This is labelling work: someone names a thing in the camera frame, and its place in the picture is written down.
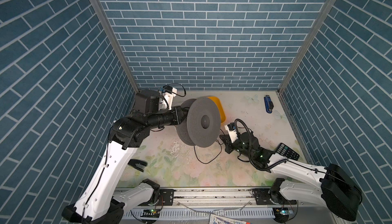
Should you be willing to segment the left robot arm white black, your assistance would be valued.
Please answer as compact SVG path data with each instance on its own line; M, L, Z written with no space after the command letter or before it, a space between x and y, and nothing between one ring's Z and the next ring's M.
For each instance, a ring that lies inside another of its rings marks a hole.
M130 114L109 129L104 155L88 187L74 204L63 209L64 219L78 224L118 224L134 207L158 201L160 186L149 179L123 196L114 192L126 166L138 171L147 166L133 155L151 131L179 125L186 119L188 110L172 105L178 95L175 87L173 83L136 93Z

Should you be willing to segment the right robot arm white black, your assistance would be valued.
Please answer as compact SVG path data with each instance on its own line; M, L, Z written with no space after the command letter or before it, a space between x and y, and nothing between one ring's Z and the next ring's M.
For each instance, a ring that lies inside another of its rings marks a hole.
M281 143L274 151L267 150L252 133L231 131L220 139L228 154L237 151L257 170L279 176L268 192L273 203L305 201L326 207L343 220L356 220L362 190L340 166L299 162L299 154L287 145Z

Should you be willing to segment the grey cable spool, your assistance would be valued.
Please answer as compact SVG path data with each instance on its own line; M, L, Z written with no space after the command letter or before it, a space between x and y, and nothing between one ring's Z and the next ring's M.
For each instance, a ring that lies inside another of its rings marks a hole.
M189 146L210 147L218 138L221 118L217 105L208 97L188 99L181 104L188 114L176 126L179 138Z

